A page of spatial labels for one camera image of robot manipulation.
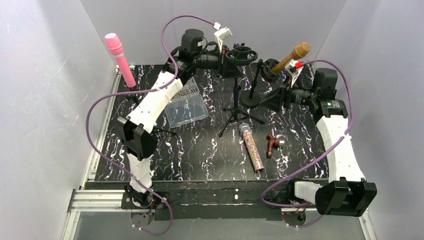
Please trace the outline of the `black tripod microphone stand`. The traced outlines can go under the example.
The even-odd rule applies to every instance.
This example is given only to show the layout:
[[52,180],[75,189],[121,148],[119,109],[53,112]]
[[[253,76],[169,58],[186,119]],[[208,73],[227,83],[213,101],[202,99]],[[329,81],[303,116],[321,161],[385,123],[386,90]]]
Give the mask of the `black tripod microphone stand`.
[[[252,63],[254,60],[258,58],[258,54],[256,51],[252,50],[251,47],[245,46],[245,43],[235,43],[233,46],[233,50],[229,50],[226,52],[225,56],[228,58],[230,62],[232,62],[236,67],[237,66],[246,66]],[[221,138],[223,136],[224,131],[228,127],[230,123],[237,123],[242,120],[252,119],[257,121],[259,124],[263,125],[265,122],[257,117],[250,115],[249,113],[243,111],[239,107],[239,92],[241,87],[239,85],[239,77],[234,77],[234,86],[233,86],[233,107],[231,108],[222,108],[224,112],[231,112],[231,116],[226,121],[224,127],[219,132],[218,137]]]

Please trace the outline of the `glitter silver-head microphone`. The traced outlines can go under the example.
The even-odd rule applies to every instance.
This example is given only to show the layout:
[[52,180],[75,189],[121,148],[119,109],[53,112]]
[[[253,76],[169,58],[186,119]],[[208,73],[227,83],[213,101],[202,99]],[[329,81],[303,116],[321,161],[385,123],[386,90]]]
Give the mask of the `glitter silver-head microphone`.
[[248,123],[241,123],[239,125],[239,130],[243,138],[244,144],[247,148],[254,171],[262,171],[264,169],[264,165],[257,149],[255,140],[253,138],[250,125]]

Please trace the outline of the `gold microphone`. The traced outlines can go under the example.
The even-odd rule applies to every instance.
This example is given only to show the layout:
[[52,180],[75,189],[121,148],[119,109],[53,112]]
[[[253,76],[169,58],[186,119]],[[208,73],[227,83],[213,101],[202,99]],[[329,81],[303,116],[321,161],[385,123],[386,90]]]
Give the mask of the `gold microphone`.
[[290,60],[299,60],[304,58],[310,52],[310,49],[310,44],[307,42],[298,44],[289,55],[271,69],[271,72],[274,74],[280,73]]

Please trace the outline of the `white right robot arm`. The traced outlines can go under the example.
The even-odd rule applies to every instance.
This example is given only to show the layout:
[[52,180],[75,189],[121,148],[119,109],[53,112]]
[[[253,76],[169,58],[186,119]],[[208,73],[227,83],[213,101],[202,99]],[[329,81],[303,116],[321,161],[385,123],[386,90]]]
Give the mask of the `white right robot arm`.
[[341,73],[331,68],[318,68],[309,88],[292,83],[279,87],[266,100],[277,99],[282,107],[307,105],[322,137],[325,152],[308,164],[313,166],[323,158],[328,162],[328,183],[320,185],[294,177],[306,170],[299,169],[286,177],[289,181],[285,199],[296,201],[295,207],[312,204],[321,215],[360,217],[377,195],[377,186],[368,182],[361,171],[349,134],[352,122],[346,104],[336,99],[336,83]]

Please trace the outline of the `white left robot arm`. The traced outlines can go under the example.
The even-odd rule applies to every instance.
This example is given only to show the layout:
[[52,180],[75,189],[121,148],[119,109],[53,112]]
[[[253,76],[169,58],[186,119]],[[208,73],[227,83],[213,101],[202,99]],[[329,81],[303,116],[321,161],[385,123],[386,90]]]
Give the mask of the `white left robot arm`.
[[126,191],[136,198],[143,198],[153,185],[150,160],[157,148],[154,128],[157,119],[183,89],[197,70],[212,70],[221,78],[240,78],[241,71],[230,59],[229,48],[224,39],[232,36],[228,27],[214,32],[214,40],[203,45],[204,32],[188,29],[181,38],[180,46],[168,51],[168,60],[158,74],[151,91],[126,117],[119,117],[120,138],[130,161],[132,174]]

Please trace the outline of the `black round-base microphone stand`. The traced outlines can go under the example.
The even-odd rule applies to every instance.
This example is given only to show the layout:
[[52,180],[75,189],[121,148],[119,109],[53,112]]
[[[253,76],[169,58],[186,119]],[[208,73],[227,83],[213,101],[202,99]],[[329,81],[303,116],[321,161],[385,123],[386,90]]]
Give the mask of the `black round-base microphone stand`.
[[279,62],[276,59],[269,58],[266,61],[260,59],[256,65],[256,72],[254,79],[250,85],[250,90],[245,90],[241,93],[239,100],[240,103],[248,108],[256,108],[261,103],[261,96],[258,92],[256,92],[256,88],[258,85],[258,78],[262,76],[269,83],[274,83],[279,79],[279,73],[275,73],[272,71],[273,67],[276,67]]

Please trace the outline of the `small black tripod stand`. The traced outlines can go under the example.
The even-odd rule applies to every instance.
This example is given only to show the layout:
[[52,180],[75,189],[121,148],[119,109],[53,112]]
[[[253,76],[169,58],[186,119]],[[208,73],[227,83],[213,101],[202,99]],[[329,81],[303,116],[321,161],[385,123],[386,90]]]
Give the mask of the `small black tripod stand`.
[[136,126],[142,125],[142,129],[150,134],[157,119],[179,90],[178,87],[168,86],[165,89],[148,93],[140,104],[127,115],[129,121]]

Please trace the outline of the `pink microphone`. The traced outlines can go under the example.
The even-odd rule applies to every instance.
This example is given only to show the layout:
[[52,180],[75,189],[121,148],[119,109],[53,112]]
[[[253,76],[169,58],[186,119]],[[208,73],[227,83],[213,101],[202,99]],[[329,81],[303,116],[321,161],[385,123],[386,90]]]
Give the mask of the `pink microphone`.
[[116,64],[124,77],[126,85],[130,89],[134,88],[136,86],[136,81],[124,55],[124,48],[120,38],[116,33],[108,33],[104,36],[104,39],[109,52],[114,57]]

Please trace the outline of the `clear plastic screw box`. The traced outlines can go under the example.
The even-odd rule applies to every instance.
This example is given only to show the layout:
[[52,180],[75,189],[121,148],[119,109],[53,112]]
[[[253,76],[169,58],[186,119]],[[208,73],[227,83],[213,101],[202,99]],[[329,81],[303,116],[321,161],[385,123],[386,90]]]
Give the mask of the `clear plastic screw box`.
[[190,124],[209,116],[194,76],[174,95],[164,111],[171,128]]

